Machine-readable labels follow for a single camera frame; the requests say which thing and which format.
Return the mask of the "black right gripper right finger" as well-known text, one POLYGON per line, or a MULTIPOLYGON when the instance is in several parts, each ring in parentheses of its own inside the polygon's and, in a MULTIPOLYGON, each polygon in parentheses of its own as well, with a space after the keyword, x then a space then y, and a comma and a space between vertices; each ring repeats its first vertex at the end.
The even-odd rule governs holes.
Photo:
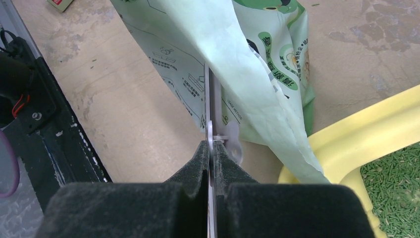
POLYGON ((219 238, 371 238, 362 204, 335 184, 263 184, 213 144, 219 238))

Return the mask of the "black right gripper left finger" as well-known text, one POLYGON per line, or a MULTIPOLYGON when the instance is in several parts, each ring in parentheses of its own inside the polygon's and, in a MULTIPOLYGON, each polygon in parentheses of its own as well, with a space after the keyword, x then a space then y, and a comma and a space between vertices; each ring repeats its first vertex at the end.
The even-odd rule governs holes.
POLYGON ((208 155, 192 159, 164 182, 74 182, 51 198, 38 238, 205 238, 208 155))

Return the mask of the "green cat litter bag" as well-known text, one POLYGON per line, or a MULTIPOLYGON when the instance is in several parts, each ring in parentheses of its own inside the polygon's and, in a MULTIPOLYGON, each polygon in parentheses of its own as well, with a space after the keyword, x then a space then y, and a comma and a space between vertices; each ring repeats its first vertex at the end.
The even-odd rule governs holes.
POLYGON ((226 149, 243 160, 240 141, 267 146, 301 183, 328 183, 308 141, 314 91, 309 84, 308 14, 296 0, 114 0, 158 74, 201 131, 205 77, 221 84, 212 126, 238 131, 226 149))

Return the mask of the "yellow sifting litter tray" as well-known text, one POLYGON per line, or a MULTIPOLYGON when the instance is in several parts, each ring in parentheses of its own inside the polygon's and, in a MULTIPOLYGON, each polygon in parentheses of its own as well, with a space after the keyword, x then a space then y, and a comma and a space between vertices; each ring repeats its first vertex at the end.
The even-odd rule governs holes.
POLYGON ((420 87, 415 86, 354 113, 309 137, 325 176, 351 188, 375 237, 386 237, 373 214, 360 167, 419 142, 420 87))

